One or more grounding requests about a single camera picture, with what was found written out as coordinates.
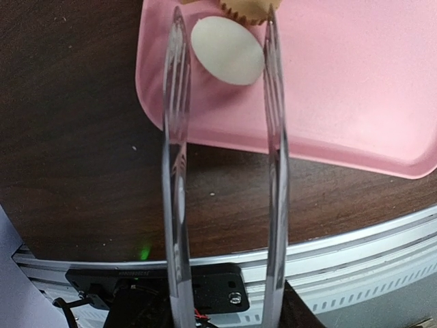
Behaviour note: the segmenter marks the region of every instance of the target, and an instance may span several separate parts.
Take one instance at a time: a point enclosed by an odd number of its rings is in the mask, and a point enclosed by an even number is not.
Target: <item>cupcake liner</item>
[[[220,0],[220,6],[221,9],[226,13],[226,15],[235,20],[236,22],[243,24],[243,25],[261,25],[264,23],[268,18],[268,6],[266,6],[266,13],[264,18],[258,17],[251,17],[250,13],[243,12],[243,11],[237,11],[232,8],[232,0]],[[272,1],[275,9],[279,7],[279,4],[281,3],[281,0],[274,0]]]

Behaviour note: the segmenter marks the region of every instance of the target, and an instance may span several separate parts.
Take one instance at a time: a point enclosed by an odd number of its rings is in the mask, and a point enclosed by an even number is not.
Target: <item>screw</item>
[[[239,292],[232,292],[229,294],[229,302],[231,304],[240,304],[241,303],[241,294]]]

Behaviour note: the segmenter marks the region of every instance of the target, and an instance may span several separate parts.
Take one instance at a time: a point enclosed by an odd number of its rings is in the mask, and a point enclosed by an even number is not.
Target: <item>metal tongs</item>
[[[270,6],[264,45],[264,94],[268,127],[270,233],[263,328],[278,327],[288,245],[288,142],[277,22]],[[185,217],[186,138],[190,110],[191,63],[184,19],[175,8],[163,83],[163,198],[171,311],[177,328],[194,328],[190,251]]]

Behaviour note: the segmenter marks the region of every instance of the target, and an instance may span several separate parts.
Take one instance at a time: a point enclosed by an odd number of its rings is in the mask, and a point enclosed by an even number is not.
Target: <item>wire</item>
[[[198,309],[194,309],[194,313],[195,313],[196,319],[203,319],[203,320],[209,320],[210,319],[209,316],[206,316],[204,314],[200,314]]]
[[[61,308],[62,311],[64,311],[64,315],[67,319],[68,328],[78,328],[76,324],[76,318],[74,317],[73,312],[71,312],[71,309],[68,307],[67,302],[59,297],[53,301],[53,305]]]
[[[71,309],[90,303],[92,303],[92,299],[90,298],[79,299],[78,301],[67,303],[64,301],[64,299],[58,297],[56,300],[53,301],[53,305],[56,306],[57,308],[61,308],[62,311],[64,312],[64,315],[66,316],[67,319],[68,328],[78,328],[76,323],[76,318],[74,317],[73,312],[71,312]]]

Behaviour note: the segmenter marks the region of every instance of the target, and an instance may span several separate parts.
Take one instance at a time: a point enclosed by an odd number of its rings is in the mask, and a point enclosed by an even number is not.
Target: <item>black wire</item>
[[[76,319],[73,315],[73,312],[71,312],[70,308],[68,307],[67,302],[65,302],[61,297],[57,298],[53,301],[53,305],[57,306],[64,311],[64,315],[67,319],[68,328],[78,328],[76,324]]]
[[[53,301],[53,305],[57,308],[61,308],[64,311],[64,315],[67,319],[68,328],[78,328],[76,323],[76,318],[74,317],[73,312],[71,312],[71,308],[77,308],[78,306],[82,306],[85,304],[92,303],[91,299],[79,299],[78,301],[74,301],[71,303],[67,303],[61,297],[58,297]]]

